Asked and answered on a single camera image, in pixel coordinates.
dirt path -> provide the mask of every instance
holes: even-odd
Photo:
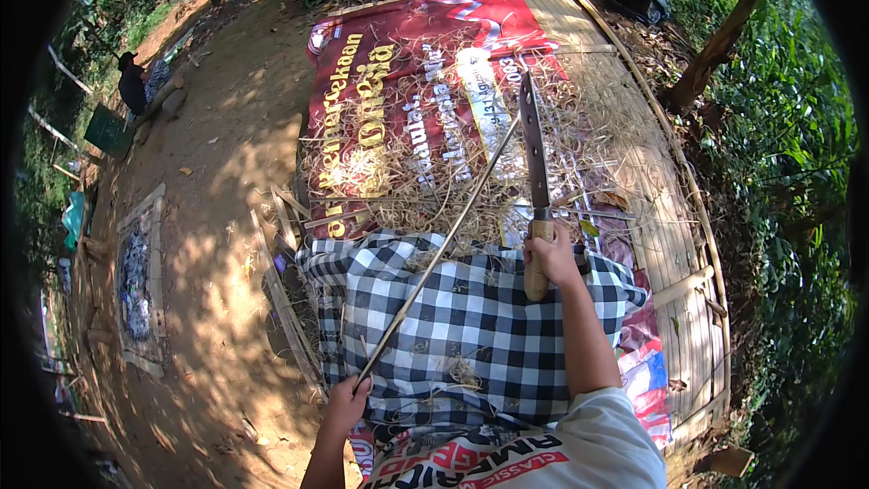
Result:
[[[252,207],[269,214],[262,203],[270,196],[260,192],[287,184],[295,168],[285,128],[295,113],[307,118],[311,18],[300,0],[243,2],[249,4],[224,6],[216,19],[231,22],[215,23],[194,45],[191,53],[206,48],[210,54],[186,68],[180,118],[158,122],[143,146],[105,171],[99,186],[92,234],[116,253],[116,223],[166,184],[166,375],[154,379],[124,363],[115,342],[95,348],[89,380],[98,390],[89,399],[110,421],[97,435],[118,451],[136,486],[296,487],[320,421],[321,406],[311,403],[292,356],[269,343],[275,329],[259,287],[262,265],[249,217]],[[190,26],[185,20],[194,19],[170,16],[156,31],[162,41],[155,36],[143,44],[146,55],[171,44]],[[268,237],[273,232],[267,227]],[[250,276],[249,255],[255,260]],[[95,267],[94,328],[116,334],[111,275],[111,265]],[[267,444],[244,436],[243,416]],[[352,459],[349,449],[345,459]],[[345,471],[348,485],[356,486],[361,477],[349,462]]]

checkered sarong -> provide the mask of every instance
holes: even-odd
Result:
[[[382,230],[314,240],[296,262],[318,299],[320,364],[331,387],[360,373],[445,237]],[[489,244],[448,249],[373,371],[363,418],[375,425],[553,427],[568,410],[561,297],[525,296],[522,252]],[[615,346],[625,311],[646,292],[629,269],[574,247]]]

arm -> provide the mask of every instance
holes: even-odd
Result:
[[[311,450],[308,470],[301,480],[301,489],[310,487],[344,487],[344,440],[347,433],[363,417],[371,378],[366,379],[356,395],[356,376],[350,376],[329,393],[326,415],[317,431],[317,441]]]
[[[619,366],[573,259],[568,229],[556,222],[554,232],[552,244],[542,238],[525,240],[523,255],[526,265],[532,257],[540,257],[543,273],[561,290],[570,398],[604,387],[621,388]]]

dry grass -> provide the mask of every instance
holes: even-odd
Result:
[[[379,32],[382,27],[372,26]],[[468,34],[457,31],[436,38],[420,38],[435,49],[453,56],[467,42]],[[394,40],[397,49],[418,46],[419,41]],[[422,71],[418,55],[398,55],[394,64],[402,69],[408,66]],[[528,60],[537,90],[540,123],[547,147],[549,187],[553,200],[573,194],[562,208],[554,208],[574,240],[581,240],[581,219],[590,220],[582,210],[591,208],[596,192],[621,192],[623,196],[639,189],[634,182],[624,181],[630,174],[621,173],[624,158],[630,147],[646,143],[648,107],[645,101],[625,96],[625,81],[613,74],[612,80],[602,80],[605,71],[599,68],[576,68],[580,73],[573,81],[565,79],[555,61],[542,53]],[[455,66],[442,70],[441,80],[426,81],[424,75],[408,75],[395,86],[384,88],[383,116],[400,125],[387,123],[396,132],[403,128],[406,112],[400,106],[413,102],[413,95],[434,94],[433,87],[444,83],[449,87],[453,102],[467,102],[465,87]],[[519,113],[519,103],[510,87],[501,86],[506,112]],[[378,226],[408,233],[445,233],[455,223],[473,189],[473,179],[456,179],[459,172],[440,153],[449,149],[432,147],[432,168],[429,179],[420,182],[415,168],[413,147],[409,136],[389,136],[376,151],[356,146],[351,141],[363,119],[359,101],[344,100],[340,132],[343,134],[342,161],[326,170],[329,181],[320,181],[324,171],[320,164],[323,140],[308,139],[303,163],[309,185],[309,195],[315,199],[331,198],[342,201],[364,202],[371,218]],[[477,136],[475,125],[462,126],[462,147],[465,159],[475,178],[487,163],[487,148]],[[312,124],[312,133],[322,132],[322,126]],[[502,244],[505,229],[524,231],[530,217],[530,186],[524,158],[524,142],[519,134],[515,143],[507,146],[493,177],[488,180],[474,208],[462,223],[458,241],[476,240]]]

rock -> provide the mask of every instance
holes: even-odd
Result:
[[[136,129],[136,134],[133,136],[133,141],[136,142],[136,144],[142,146],[145,143],[148,136],[151,134],[152,124],[153,122],[151,120],[147,120],[142,125],[139,125],[139,128]]]
[[[163,112],[165,112],[170,119],[175,119],[178,117],[178,110],[181,108],[181,104],[184,103],[186,97],[187,94],[183,89],[176,89],[172,94],[168,95],[165,101],[163,101]]]

